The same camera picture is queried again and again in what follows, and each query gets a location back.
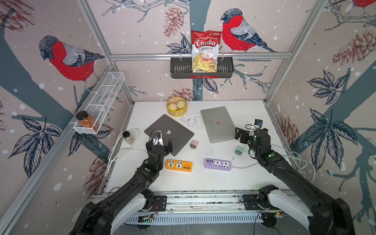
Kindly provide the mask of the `steamed bun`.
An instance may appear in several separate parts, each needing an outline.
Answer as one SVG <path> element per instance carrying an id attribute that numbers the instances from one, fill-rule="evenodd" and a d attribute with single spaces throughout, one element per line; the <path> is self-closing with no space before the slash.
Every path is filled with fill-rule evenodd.
<path id="1" fill-rule="evenodd" d="M 176 105 L 177 105 L 177 108 L 180 110 L 186 106 L 186 102 L 184 100 L 179 100 L 176 102 Z"/>
<path id="2" fill-rule="evenodd" d="M 167 106 L 170 110 L 172 111 L 176 111 L 178 110 L 178 105 L 176 103 L 170 103 L 168 106 Z"/>

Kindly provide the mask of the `red cassava chips bag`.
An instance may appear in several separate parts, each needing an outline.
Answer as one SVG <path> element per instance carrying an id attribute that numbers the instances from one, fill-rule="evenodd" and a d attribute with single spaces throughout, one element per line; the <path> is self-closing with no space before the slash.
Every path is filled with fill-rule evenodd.
<path id="1" fill-rule="evenodd" d="M 217 72 L 220 31 L 191 31 L 192 71 Z"/>

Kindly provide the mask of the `yellow wooden bun basket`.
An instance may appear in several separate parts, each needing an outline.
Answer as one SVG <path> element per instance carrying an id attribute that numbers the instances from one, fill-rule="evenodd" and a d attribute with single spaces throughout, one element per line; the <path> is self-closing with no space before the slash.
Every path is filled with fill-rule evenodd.
<path id="1" fill-rule="evenodd" d="M 167 101 L 166 108 L 169 115 L 180 117 L 187 112 L 187 101 L 182 97 L 172 97 Z"/>

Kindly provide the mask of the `green charger adapter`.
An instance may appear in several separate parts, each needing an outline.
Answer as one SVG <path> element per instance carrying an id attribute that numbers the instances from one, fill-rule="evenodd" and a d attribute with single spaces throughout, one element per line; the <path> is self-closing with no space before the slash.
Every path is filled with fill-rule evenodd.
<path id="1" fill-rule="evenodd" d="M 244 151 L 243 147 L 237 146 L 236 149 L 235 149 L 235 154 L 240 156 L 240 155 L 242 155 L 243 151 Z"/>

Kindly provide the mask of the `orange sauce jar black lid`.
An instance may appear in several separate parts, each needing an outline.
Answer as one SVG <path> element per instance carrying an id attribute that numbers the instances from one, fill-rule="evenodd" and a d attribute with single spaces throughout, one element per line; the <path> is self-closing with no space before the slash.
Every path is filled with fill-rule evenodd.
<path id="1" fill-rule="evenodd" d="M 82 127 L 91 128 L 95 132 L 98 131 L 99 124 L 97 123 L 96 119 L 86 111 L 80 111 L 76 113 L 75 117 Z"/>

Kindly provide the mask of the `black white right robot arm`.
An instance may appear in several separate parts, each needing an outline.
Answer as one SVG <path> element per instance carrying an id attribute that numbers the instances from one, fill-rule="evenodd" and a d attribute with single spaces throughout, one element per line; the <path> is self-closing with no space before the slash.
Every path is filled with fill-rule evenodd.
<path id="1" fill-rule="evenodd" d="M 267 185 L 258 190 L 262 209 L 278 208 L 302 224 L 312 235 L 354 235 L 355 229 L 348 204 L 334 199 L 298 173 L 278 152 L 272 150 L 268 130 L 253 132 L 235 129 L 235 139 L 247 144 L 258 164 L 285 183 L 299 201 L 278 187 Z"/>

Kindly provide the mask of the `right steamed bun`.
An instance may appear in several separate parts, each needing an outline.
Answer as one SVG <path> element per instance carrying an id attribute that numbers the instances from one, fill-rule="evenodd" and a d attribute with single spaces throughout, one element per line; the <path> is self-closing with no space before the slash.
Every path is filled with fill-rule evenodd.
<path id="1" fill-rule="evenodd" d="M 186 106 L 186 102 L 184 100 L 179 100 L 176 102 L 176 105 L 177 105 L 177 108 L 180 110 Z"/>

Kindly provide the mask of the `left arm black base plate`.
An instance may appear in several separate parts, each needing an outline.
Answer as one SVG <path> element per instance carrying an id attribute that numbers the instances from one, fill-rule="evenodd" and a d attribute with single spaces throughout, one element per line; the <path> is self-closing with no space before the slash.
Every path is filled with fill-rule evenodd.
<path id="1" fill-rule="evenodd" d="M 142 212 L 165 212 L 167 196 L 153 196 L 146 199 Z"/>

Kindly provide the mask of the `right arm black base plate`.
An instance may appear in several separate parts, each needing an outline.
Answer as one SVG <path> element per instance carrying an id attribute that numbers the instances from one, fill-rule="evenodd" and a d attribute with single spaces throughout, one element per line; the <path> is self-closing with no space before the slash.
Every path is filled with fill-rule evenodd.
<path id="1" fill-rule="evenodd" d="M 266 210 L 281 212 L 280 209 L 275 208 L 273 206 L 262 206 L 260 202 L 258 201 L 257 194 L 244 194 L 240 201 L 241 203 L 244 204 L 246 211 L 258 211 L 261 209 L 266 209 Z"/>

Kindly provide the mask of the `small jar black lid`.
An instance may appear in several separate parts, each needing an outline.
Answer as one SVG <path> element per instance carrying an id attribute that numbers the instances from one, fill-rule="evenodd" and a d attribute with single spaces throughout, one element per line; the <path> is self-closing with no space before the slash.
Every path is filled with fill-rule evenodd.
<path id="1" fill-rule="evenodd" d="M 132 145 L 135 142 L 135 137 L 131 134 L 130 131 L 124 131 L 122 133 L 123 140 L 129 144 Z"/>

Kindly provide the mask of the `pink charger adapter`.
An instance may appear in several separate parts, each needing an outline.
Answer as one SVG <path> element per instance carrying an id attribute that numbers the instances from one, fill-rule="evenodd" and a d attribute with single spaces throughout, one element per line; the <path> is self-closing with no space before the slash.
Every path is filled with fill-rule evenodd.
<path id="1" fill-rule="evenodd" d="M 198 144 L 199 144 L 199 142 L 197 142 L 197 141 L 192 141 L 191 144 L 190 144 L 190 148 L 191 148 L 191 149 L 197 149 Z"/>

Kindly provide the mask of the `silver laptop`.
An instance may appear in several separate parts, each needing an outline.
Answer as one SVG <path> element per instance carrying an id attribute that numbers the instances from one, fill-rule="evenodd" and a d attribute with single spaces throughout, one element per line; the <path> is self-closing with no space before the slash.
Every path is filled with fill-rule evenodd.
<path id="1" fill-rule="evenodd" d="M 200 111 L 211 144 L 233 140 L 235 125 L 225 106 Z"/>

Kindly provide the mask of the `black wall basket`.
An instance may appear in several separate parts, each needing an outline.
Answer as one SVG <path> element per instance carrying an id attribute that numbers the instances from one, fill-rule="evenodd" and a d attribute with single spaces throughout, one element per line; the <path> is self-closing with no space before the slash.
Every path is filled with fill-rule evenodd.
<path id="1" fill-rule="evenodd" d="M 231 78 L 234 73 L 233 59 L 223 57 L 203 59 L 171 58 L 170 73 L 173 79 Z"/>

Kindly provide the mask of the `left steamed bun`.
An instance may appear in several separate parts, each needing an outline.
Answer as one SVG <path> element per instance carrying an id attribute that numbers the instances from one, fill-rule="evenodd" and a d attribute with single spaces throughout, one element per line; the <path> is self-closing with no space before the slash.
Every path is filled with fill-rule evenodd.
<path id="1" fill-rule="evenodd" d="M 176 111 L 178 110 L 178 105 L 176 103 L 170 103 L 168 106 L 167 106 L 170 110 L 172 111 Z"/>

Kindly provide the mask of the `dark grey laptop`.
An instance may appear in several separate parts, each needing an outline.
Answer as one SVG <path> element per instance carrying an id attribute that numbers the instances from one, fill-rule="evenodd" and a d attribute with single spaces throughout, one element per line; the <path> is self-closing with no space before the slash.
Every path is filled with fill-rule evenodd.
<path id="1" fill-rule="evenodd" d="M 194 133 L 192 131 L 167 115 L 162 115 L 153 124 L 151 124 L 150 127 L 148 127 L 144 131 L 144 133 L 149 136 L 153 130 L 162 132 L 164 144 L 167 144 L 168 141 L 171 141 L 171 154 L 173 156 L 176 156 L 194 136 Z"/>

